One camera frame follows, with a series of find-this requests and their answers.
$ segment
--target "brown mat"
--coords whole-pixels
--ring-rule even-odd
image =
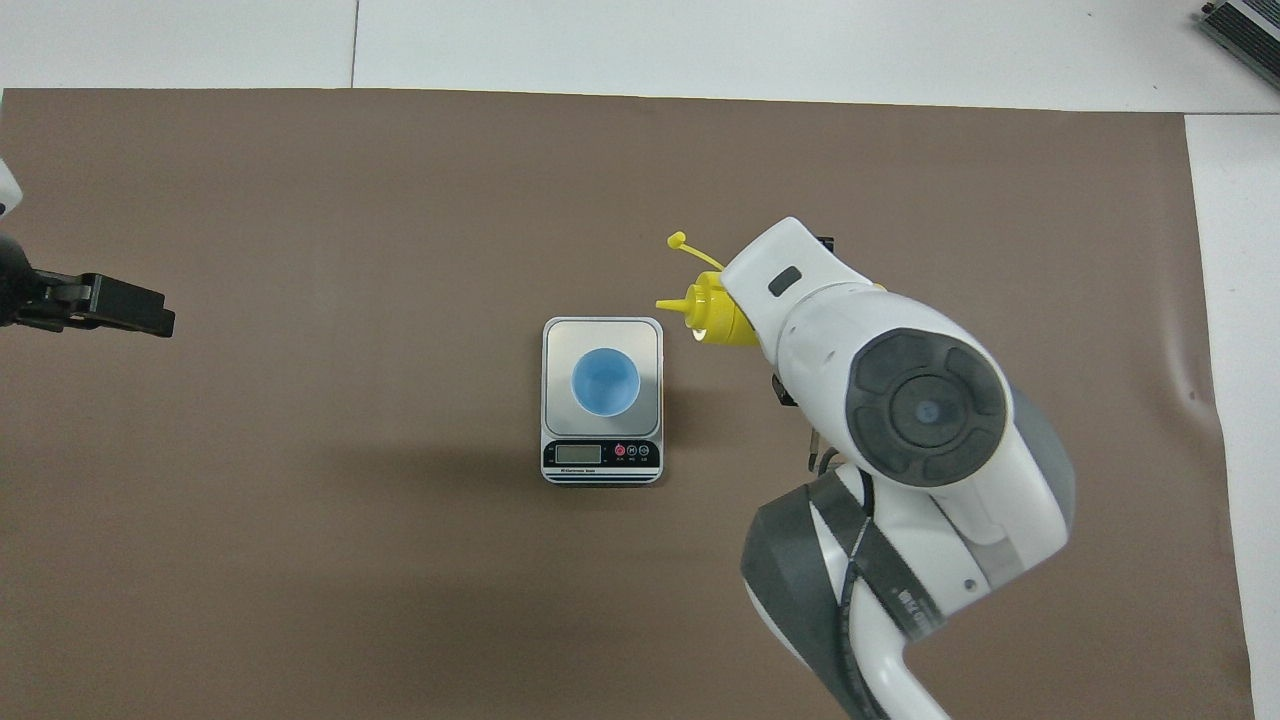
[[[170,341],[0,331],[0,716],[840,717],[737,575],[808,429],[667,328],[669,469],[548,486],[539,341],[783,215],[1056,421],[1071,544],[909,662],[957,719],[1248,717],[1176,115],[383,91],[9,91],[38,268]]]

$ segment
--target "scale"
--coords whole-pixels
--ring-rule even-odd
[[[662,475],[662,325],[552,318],[543,328],[543,477],[648,484]]]

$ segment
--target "yellow object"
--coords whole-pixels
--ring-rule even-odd
[[[684,314],[685,327],[694,331],[694,340],[698,342],[716,345],[755,345],[759,342],[751,323],[746,320],[746,315],[739,310],[737,304],[721,284],[718,270],[723,270],[724,265],[685,245],[685,233],[682,232],[668,237],[667,246],[705,260],[717,272],[705,272],[698,275],[682,300],[659,300],[657,306],[662,310]]]

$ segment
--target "white tabletop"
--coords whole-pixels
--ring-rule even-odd
[[[1187,113],[1257,716],[1280,717],[1280,92],[1199,1],[5,0],[0,87],[425,87]]]

